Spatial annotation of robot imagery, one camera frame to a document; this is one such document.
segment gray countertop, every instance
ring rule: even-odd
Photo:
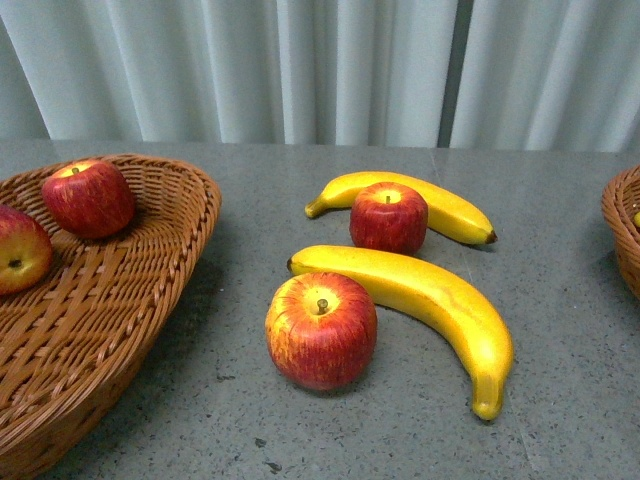
[[[600,195],[631,155],[377,147],[0,142],[0,178],[81,156],[179,158],[220,185],[222,213],[180,302],[118,404],[43,479],[635,479],[640,302],[618,274]],[[485,248],[428,232],[418,256],[469,280],[509,325],[516,361],[492,423],[449,345],[378,307],[366,374],[317,395],[264,340],[286,260],[350,244],[348,211],[309,220],[331,178],[388,169],[492,219]]]

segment wicker basket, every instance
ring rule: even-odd
[[[613,230],[620,274],[640,299],[640,232],[633,216],[640,210],[640,165],[620,172],[602,192],[602,213]]]
[[[51,235],[53,267],[0,297],[0,479],[53,466],[113,406],[139,370],[213,233],[221,195],[192,165],[135,154],[99,157],[136,195],[124,231],[82,241],[60,230],[40,188],[64,162],[0,182],[0,203]]]

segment fake fruit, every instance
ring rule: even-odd
[[[35,285],[51,268],[49,234],[31,216],[0,205],[0,295]]]
[[[371,362],[378,317],[360,284],[317,272],[277,289],[265,331],[269,355],[285,377],[312,390],[332,390],[355,380]]]
[[[374,183],[353,202],[351,240],[356,247],[413,255],[424,243],[428,210],[414,189],[394,182]]]
[[[420,193],[429,205],[429,228],[452,240],[481,245],[498,239],[486,215],[469,201],[419,178],[394,172],[364,171],[336,177],[305,206],[305,214],[314,218],[327,209],[349,208],[363,188],[378,182],[401,183]]]
[[[112,235],[135,214],[126,179],[104,160],[80,160],[58,170],[42,185],[42,197],[58,225],[81,238]]]
[[[483,420],[498,416],[513,363],[513,343],[500,314],[475,287],[418,258],[357,247],[307,247],[289,259],[288,268],[293,275],[317,271],[346,275],[365,287],[375,303],[436,330],[471,376],[474,413]]]

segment red apple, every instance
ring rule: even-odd
[[[49,234],[32,217],[0,205],[0,295],[35,285],[51,268]]]
[[[379,182],[356,196],[349,233],[356,247],[413,255],[424,243],[428,218],[427,202],[413,188]]]
[[[284,376],[312,390],[332,390],[355,380],[371,362],[378,317],[355,280],[304,273],[278,288],[265,330],[271,359]]]
[[[42,198],[58,225],[81,238],[112,235],[135,214],[127,180],[104,160],[80,160],[58,170],[42,185]]]

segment banana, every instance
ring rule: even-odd
[[[295,253],[293,275],[337,272],[359,282],[376,304],[404,312],[440,333],[453,347],[473,385],[472,409],[483,420],[502,409],[513,363],[506,324],[475,287],[424,260],[366,248],[315,245]]]
[[[304,212],[314,218],[327,209],[349,208],[360,190],[378,182],[402,183],[420,193],[429,206],[429,228],[452,240],[482,245],[498,239],[486,215],[469,201],[432,183],[394,172],[364,171],[336,177],[305,206]]]

